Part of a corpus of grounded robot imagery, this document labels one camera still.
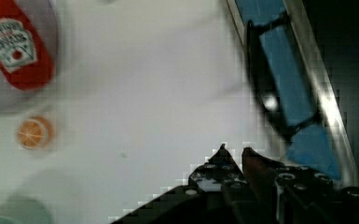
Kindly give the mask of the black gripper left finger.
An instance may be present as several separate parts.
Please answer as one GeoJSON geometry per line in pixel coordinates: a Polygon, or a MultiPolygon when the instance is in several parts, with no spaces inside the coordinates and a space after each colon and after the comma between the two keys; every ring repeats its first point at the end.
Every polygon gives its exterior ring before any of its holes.
{"type": "Polygon", "coordinates": [[[187,187],[198,193],[220,193],[224,186],[241,188],[245,185],[243,173],[225,143],[207,162],[198,166],[187,181],[187,187]]]}

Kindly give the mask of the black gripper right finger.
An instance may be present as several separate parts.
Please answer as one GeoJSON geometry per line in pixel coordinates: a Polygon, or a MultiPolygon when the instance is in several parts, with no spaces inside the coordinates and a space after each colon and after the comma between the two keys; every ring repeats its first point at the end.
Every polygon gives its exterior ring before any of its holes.
{"type": "Polygon", "coordinates": [[[242,152],[245,179],[276,224],[335,224],[323,208],[332,192],[330,177],[307,166],[286,166],[252,148],[242,152]]]}

